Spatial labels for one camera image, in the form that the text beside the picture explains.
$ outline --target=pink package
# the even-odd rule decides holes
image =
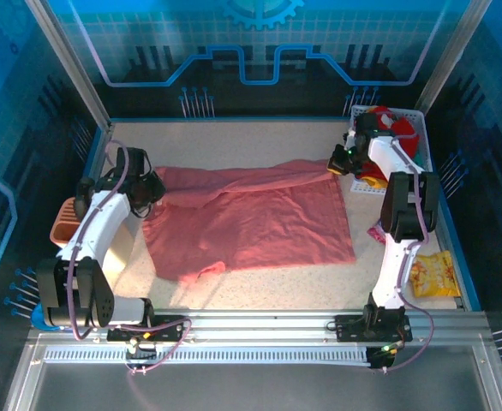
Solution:
[[[386,244],[386,234],[385,231],[380,226],[380,220],[377,223],[368,229],[368,234],[372,236],[377,242],[380,244]]]

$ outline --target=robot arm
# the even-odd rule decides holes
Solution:
[[[145,324],[153,316],[148,299],[114,296],[102,270],[105,255],[121,224],[131,213],[139,217],[164,195],[165,188],[152,167],[144,173],[145,158],[143,150],[128,149],[128,173],[115,193],[112,190],[118,185],[124,168],[121,151],[117,154],[117,166],[97,184],[82,179],[75,200],[81,224],[57,258],[42,261],[36,271],[46,324],[71,325],[67,294],[71,259],[75,261],[72,296],[78,326]]]
[[[380,213],[386,238],[384,259],[362,320],[344,327],[342,339],[350,341],[355,341],[356,336],[366,341],[394,341],[403,329],[409,329],[400,293],[409,280],[413,259],[426,240],[424,232],[432,232],[437,219],[439,178],[416,165],[397,136],[381,129],[382,121],[377,113],[358,116],[356,130],[349,131],[345,145],[337,146],[328,165],[329,170],[339,174],[360,174],[363,164],[372,161],[388,180]],[[420,206],[415,202],[417,195]]]
[[[402,181],[404,182],[408,181],[407,176],[414,177],[415,173],[419,175],[424,173],[424,170],[416,165],[411,158],[409,158],[399,145],[399,142],[392,136],[382,136],[371,139],[368,148],[368,156],[371,161],[375,162],[379,166],[380,170],[389,181],[391,180],[390,177],[393,173],[400,173],[400,176],[403,175]],[[415,203],[415,192],[409,190],[406,191],[407,193],[401,193],[399,195],[400,197],[404,197],[402,200],[404,200],[407,205],[411,206],[409,209],[410,213],[415,214],[415,210],[412,208]],[[385,204],[383,204],[383,211],[381,212],[381,222],[383,222],[383,217],[384,222],[387,219],[390,219],[392,217],[392,213],[393,209],[385,200]],[[395,309],[403,307],[404,305],[398,295],[398,290],[409,280],[413,260],[415,259],[417,251],[421,247],[421,240],[423,239],[419,239],[422,237],[421,233],[417,233],[417,235],[410,235],[410,233],[403,235],[402,233],[398,234],[396,232],[391,232],[395,230],[385,229],[385,231],[387,231],[385,237],[385,255],[380,268],[379,279],[372,294],[375,303],[379,307]],[[400,270],[403,270],[403,274],[401,281],[399,282],[398,277],[400,275]]]

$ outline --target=white basket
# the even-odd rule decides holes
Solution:
[[[353,105],[350,116],[350,126],[354,127],[356,117],[361,113],[373,108],[371,105]],[[392,113],[404,116],[413,126],[415,131],[419,134],[418,154],[422,160],[421,167],[426,171],[432,171],[432,159],[430,158],[430,146],[428,145],[428,134],[426,132],[426,123],[424,122],[424,115],[418,110],[406,109],[393,109],[388,108]],[[351,191],[355,193],[366,194],[384,194],[385,190],[370,188],[366,182],[354,181],[352,183]]]

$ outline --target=gear logo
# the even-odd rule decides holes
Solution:
[[[243,23],[245,28],[274,28],[276,23],[285,24],[287,17],[296,15],[295,9],[303,6],[303,0],[225,0],[224,16],[234,24]]]

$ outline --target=chip bag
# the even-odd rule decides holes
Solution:
[[[417,255],[411,267],[411,284],[415,297],[459,297],[451,253]]]

